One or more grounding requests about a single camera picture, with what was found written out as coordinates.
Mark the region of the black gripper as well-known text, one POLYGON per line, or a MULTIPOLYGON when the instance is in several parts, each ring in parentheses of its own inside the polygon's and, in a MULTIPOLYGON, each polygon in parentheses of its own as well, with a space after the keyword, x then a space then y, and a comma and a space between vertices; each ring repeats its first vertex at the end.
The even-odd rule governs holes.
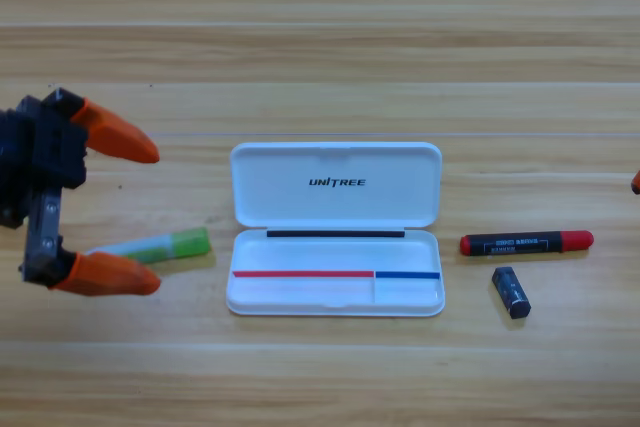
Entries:
POLYGON ((65 89, 42 100, 26 96, 1 113, 1 225, 27 226, 22 279, 83 296, 151 295, 161 279, 146 265, 62 247, 62 191, 86 181, 86 145, 137 163, 160 160, 156 144, 141 129, 65 89))

